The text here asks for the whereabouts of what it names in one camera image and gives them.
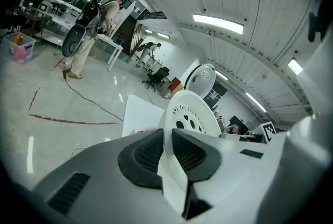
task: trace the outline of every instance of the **black grille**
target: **black grille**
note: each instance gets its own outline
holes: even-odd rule
[[[177,136],[173,139],[173,152],[182,169],[187,172],[206,159],[206,152],[187,139]]]
[[[57,212],[66,215],[79,194],[87,184],[90,176],[83,173],[75,173],[60,188],[60,190],[48,201],[48,205]]]
[[[142,167],[157,173],[158,163],[163,153],[163,134],[152,138],[134,152],[135,161]]]

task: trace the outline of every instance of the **bin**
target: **bin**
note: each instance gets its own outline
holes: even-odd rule
[[[19,45],[14,44],[15,37],[21,34],[22,40]],[[3,47],[8,47],[8,57],[13,61],[22,63],[32,57],[36,40],[21,33],[15,32],[3,37]]]

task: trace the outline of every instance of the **ceiling light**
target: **ceiling light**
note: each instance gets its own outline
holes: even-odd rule
[[[193,18],[196,22],[219,26],[228,30],[232,30],[239,34],[243,34],[244,25],[232,22],[230,20],[198,14],[193,14]]]
[[[162,33],[157,33],[158,35],[160,35],[161,37],[164,37],[164,38],[170,38],[169,36],[165,35],[165,34],[162,34]]]
[[[257,102],[257,100],[256,99],[254,99],[249,93],[246,93],[246,95],[248,96],[248,97],[250,97],[260,108],[261,108],[261,110],[263,110],[264,112],[267,112],[266,110],[265,110],[265,108],[263,108],[262,106],[261,106],[261,104],[259,104],[258,102]]]
[[[291,70],[298,75],[299,73],[301,73],[301,71],[303,70],[302,67],[297,63],[296,59],[293,58],[289,63],[288,63],[288,67],[291,68]]]
[[[217,75],[219,75],[221,78],[225,79],[225,80],[228,80],[228,78],[226,76],[224,76],[221,72],[219,71],[215,71]]]

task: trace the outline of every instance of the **chair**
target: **chair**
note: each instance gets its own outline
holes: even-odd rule
[[[169,75],[169,72],[166,72],[163,68],[160,68],[154,75],[153,74],[147,74],[148,78],[150,79],[150,81],[145,81],[143,80],[142,83],[146,82],[148,83],[148,87],[152,86],[152,88],[154,89],[154,92],[156,91],[154,84],[159,84],[161,83],[161,81]]]

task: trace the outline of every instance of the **white table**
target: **white table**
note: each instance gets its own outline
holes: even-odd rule
[[[130,94],[126,102],[121,136],[128,136],[132,131],[157,129],[163,113],[163,109]]]
[[[108,60],[108,65],[109,65],[108,71],[110,71],[114,65],[114,62],[116,62],[118,56],[120,55],[121,51],[123,51],[123,47],[115,43],[111,38],[107,37],[104,34],[99,34],[97,37],[115,48],[115,50],[113,51]]]

